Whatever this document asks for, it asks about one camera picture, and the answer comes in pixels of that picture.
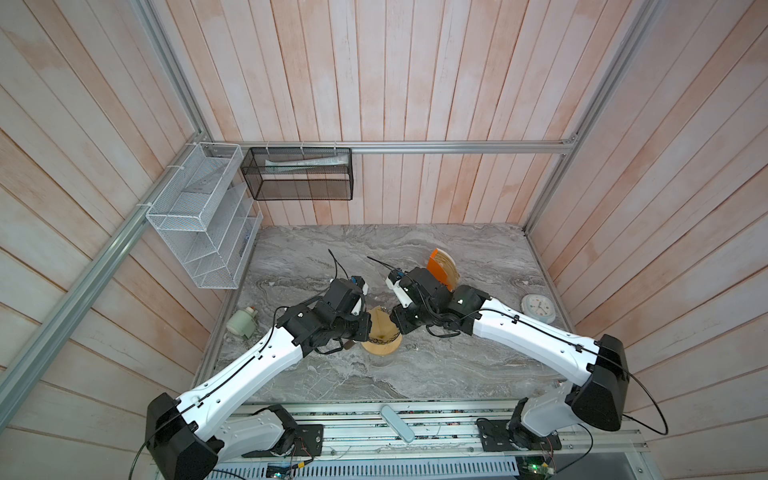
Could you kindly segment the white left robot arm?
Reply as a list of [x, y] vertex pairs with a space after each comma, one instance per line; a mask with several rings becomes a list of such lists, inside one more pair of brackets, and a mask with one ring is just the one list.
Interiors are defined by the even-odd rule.
[[372, 327], [367, 291], [360, 276], [331, 280], [321, 293], [278, 307], [268, 333], [218, 374], [177, 397], [154, 398], [142, 448], [161, 475], [203, 479], [225, 458], [289, 449], [296, 426], [283, 408], [269, 406], [252, 420], [231, 416], [282, 371], [313, 352], [327, 353], [329, 341], [367, 340]]

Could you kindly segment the brown paper coffee filter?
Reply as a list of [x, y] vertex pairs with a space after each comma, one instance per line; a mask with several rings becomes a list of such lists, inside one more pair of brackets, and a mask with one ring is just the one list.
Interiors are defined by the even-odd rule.
[[394, 342], [399, 336], [398, 326], [390, 319], [390, 315], [381, 307], [375, 307], [369, 311], [371, 316], [371, 330], [368, 341], [373, 344], [386, 345]]

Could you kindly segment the clear glass carafe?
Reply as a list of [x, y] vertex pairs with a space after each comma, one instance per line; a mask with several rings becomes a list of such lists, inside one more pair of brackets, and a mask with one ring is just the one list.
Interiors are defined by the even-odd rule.
[[345, 351], [361, 350], [363, 352], [363, 357], [371, 365], [375, 367], [384, 367], [394, 362], [396, 352], [400, 348], [402, 341], [403, 337], [399, 335], [391, 342], [384, 344], [345, 340], [342, 345]]

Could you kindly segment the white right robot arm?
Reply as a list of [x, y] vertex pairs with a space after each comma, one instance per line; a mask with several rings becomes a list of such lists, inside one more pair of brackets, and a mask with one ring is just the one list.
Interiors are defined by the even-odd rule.
[[556, 389], [518, 401], [505, 425], [513, 449], [538, 448], [577, 424], [607, 432], [621, 428], [630, 375], [619, 339], [595, 340], [557, 329], [469, 285], [449, 289], [423, 267], [395, 268], [386, 285], [399, 302], [390, 318], [402, 334], [437, 326], [448, 334], [494, 341], [564, 377]]

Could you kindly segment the round wooden dripper holder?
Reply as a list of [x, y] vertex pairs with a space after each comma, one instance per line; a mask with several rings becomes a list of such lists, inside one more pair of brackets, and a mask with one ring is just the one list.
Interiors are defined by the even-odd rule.
[[363, 342], [361, 346], [365, 351], [368, 353], [375, 355], [375, 356], [388, 356], [393, 354], [402, 344], [402, 337], [397, 337], [391, 342], [388, 343], [375, 343], [372, 341]]

